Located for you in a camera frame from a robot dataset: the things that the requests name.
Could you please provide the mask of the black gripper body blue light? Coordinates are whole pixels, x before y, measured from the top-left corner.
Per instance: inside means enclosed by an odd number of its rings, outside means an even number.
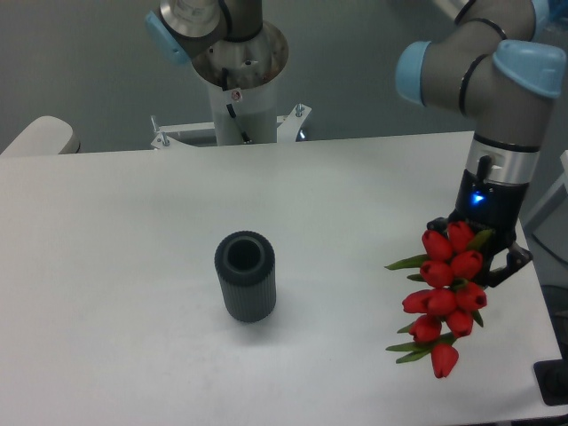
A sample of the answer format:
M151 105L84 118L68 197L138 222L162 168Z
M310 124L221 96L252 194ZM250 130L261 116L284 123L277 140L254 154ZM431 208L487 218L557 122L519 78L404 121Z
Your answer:
M465 170L455 203L448 221L463 221L474 233L493 232L482 249L484 264L493 257L493 268L505 265L507 248L517 242L518 215L529 185L482 180Z

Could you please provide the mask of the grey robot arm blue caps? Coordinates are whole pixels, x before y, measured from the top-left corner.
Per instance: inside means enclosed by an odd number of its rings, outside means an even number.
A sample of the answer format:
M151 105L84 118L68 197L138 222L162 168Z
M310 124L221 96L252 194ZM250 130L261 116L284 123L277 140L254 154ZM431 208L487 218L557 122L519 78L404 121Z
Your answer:
M564 1L469 1L442 43L416 42L396 66L398 94L476 122L454 211L430 222L445 231L466 221L493 237L480 283L496 287L531 261L515 226L559 97L567 58L538 34L564 19ZM219 145L295 141L308 109L279 122L274 83L288 61L283 34L258 1L163 1L146 29L170 61L191 63L207 84ZM493 269L493 257L507 263Z

